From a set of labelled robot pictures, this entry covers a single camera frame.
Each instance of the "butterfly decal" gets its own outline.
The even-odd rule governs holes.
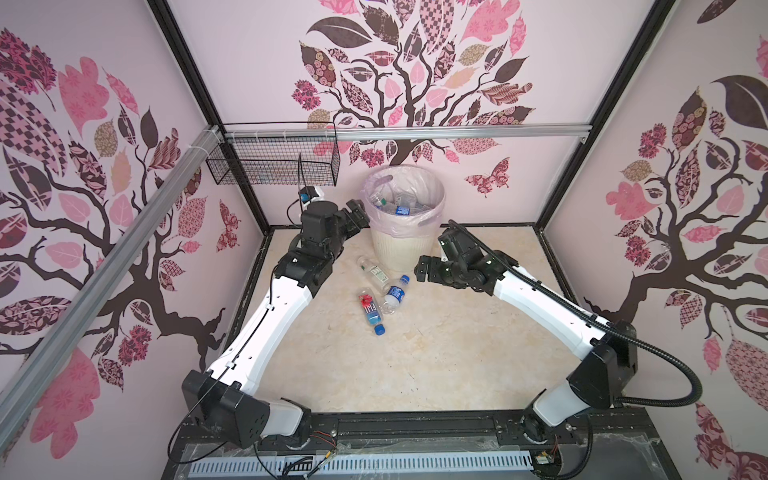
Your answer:
[[[509,175],[505,173],[507,170],[509,170],[509,157],[506,157],[504,160],[498,162],[488,177],[485,175],[470,175],[464,180],[468,181],[470,185],[476,186],[478,188],[478,192],[485,195],[487,198],[488,193],[493,190],[493,187],[509,188],[509,185],[507,185],[507,182],[509,181]]]
[[[225,248],[234,248],[237,243],[237,227],[240,225],[240,221],[237,219],[237,215],[231,214],[229,207],[224,205],[224,202],[219,200],[219,211],[221,212],[221,220],[224,220],[224,226],[226,230],[219,236],[219,241],[216,242],[216,251],[220,252]]]

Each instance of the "beige floor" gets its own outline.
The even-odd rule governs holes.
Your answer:
[[[557,289],[531,228],[471,230]],[[251,312],[296,234],[275,232]],[[517,308],[433,283],[412,282],[401,309],[384,316],[386,334],[377,337],[355,298],[367,285],[355,265],[364,253],[372,254],[368,229],[345,243],[333,275],[278,346],[257,397],[286,397],[316,412],[521,409],[577,365],[576,357]]]

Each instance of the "white trash can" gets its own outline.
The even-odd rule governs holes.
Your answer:
[[[423,211],[404,214],[405,209],[399,209],[395,213],[393,205],[402,194],[415,198],[413,209]],[[379,261],[392,273],[412,274],[419,257],[430,254],[438,235],[445,208],[442,182],[416,166],[387,167],[366,179],[361,197]]]

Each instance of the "plastic bottle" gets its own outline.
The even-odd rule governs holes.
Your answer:
[[[357,259],[357,266],[366,273],[368,281],[380,293],[384,293],[384,287],[389,282],[389,276],[382,270],[379,264],[374,259],[363,256]]]
[[[411,281],[411,279],[409,279],[407,275],[403,275],[388,284],[389,288],[386,291],[381,308],[383,313],[390,315],[400,307],[400,304],[406,297],[406,287],[408,286],[409,281]]]
[[[373,327],[376,335],[384,335],[384,325],[382,325],[382,317],[379,315],[379,306],[376,305],[376,297],[373,296],[373,290],[368,287],[361,288],[357,293],[357,300],[360,301],[360,306],[366,314],[368,324]]]

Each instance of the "wire basket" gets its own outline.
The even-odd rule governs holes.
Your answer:
[[[253,136],[227,138],[206,160],[216,183],[336,186],[341,159],[333,123],[270,123],[282,124],[304,124],[309,130],[254,131]]]

